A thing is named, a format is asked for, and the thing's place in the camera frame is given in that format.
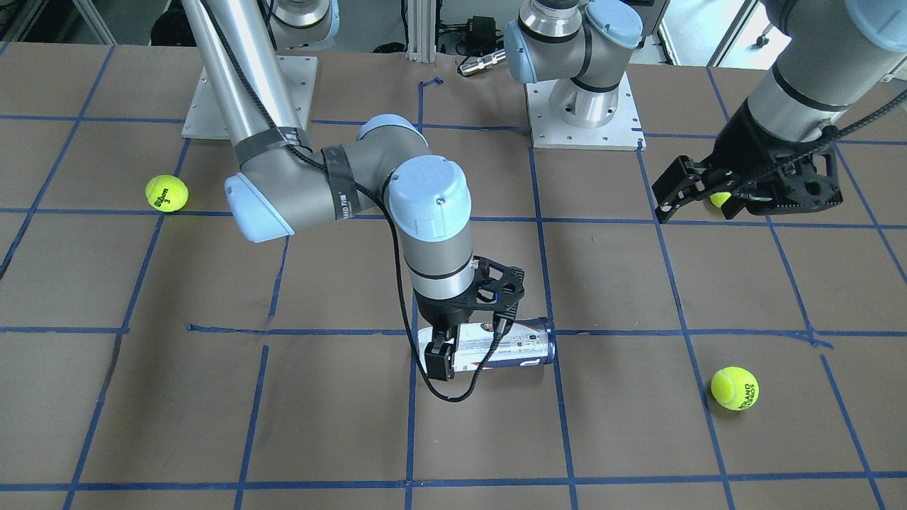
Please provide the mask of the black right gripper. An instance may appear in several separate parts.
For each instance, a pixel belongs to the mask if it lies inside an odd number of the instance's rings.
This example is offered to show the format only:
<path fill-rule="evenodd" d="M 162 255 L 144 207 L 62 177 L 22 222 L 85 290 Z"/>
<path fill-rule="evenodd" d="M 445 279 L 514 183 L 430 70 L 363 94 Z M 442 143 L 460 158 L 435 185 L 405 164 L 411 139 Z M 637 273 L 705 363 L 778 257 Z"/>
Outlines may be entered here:
<path fill-rule="evenodd" d="M 475 285 L 470 285 L 450 298 L 430 298 L 415 291 L 419 313 L 433 327 L 433 333 L 424 340 L 424 369 L 430 380 L 450 381 L 456 377 L 456 329 L 473 315 L 477 291 Z"/>

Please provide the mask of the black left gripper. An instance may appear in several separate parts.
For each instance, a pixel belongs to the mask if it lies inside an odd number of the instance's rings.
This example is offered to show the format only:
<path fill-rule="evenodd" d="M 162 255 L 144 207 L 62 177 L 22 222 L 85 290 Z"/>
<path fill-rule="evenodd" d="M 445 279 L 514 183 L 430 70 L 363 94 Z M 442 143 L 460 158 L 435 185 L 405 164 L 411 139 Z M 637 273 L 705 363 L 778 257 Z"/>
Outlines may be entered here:
<path fill-rule="evenodd" d="M 651 185 L 655 216 L 665 224 L 692 201 L 726 191 L 732 195 L 721 204 L 721 213 L 732 220 L 749 200 L 768 200 L 755 194 L 757 184 L 769 180 L 777 170 L 767 170 L 785 157 L 787 140 L 759 125 L 745 100 L 717 135 L 708 164 L 678 156 Z"/>

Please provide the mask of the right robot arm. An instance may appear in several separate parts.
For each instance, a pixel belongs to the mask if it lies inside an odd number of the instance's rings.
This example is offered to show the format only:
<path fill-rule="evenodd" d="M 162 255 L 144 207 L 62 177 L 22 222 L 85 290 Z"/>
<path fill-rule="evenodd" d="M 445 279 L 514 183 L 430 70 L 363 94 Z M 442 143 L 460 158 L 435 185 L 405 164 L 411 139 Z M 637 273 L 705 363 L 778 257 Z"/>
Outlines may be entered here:
<path fill-rule="evenodd" d="M 457 329 L 471 315 L 464 300 L 478 277 L 463 170 L 396 114 L 369 120 L 355 142 L 313 149 L 278 65 L 276 29 L 259 4 L 184 8 L 239 164 L 225 193 L 243 235 L 271 241 L 381 207 L 434 330 L 422 365 L 430 378 L 450 380 Z"/>

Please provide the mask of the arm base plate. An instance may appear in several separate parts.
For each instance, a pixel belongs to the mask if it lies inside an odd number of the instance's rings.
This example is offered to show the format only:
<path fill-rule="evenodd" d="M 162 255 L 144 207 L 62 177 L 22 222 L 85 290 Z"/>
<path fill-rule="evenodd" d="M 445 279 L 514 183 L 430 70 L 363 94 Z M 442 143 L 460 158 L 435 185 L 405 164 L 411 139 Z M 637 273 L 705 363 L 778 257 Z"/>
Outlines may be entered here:
<path fill-rule="evenodd" d="M 277 125 L 308 129 L 316 74 L 314 56 L 276 56 L 276 72 L 259 95 Z M 181 131 L 185 138 L 236 145 L 268 128 L 243 85 L 236 78 L 223 85 L 224 75 L 221 70 L 202 69 Z"/>
<path fill-rule="evenodd" d="M 525 84 L 532 145 L 547 149 L 647 148 L 628 75 L 611 91 L 581 89 L 570 79 Z"/>

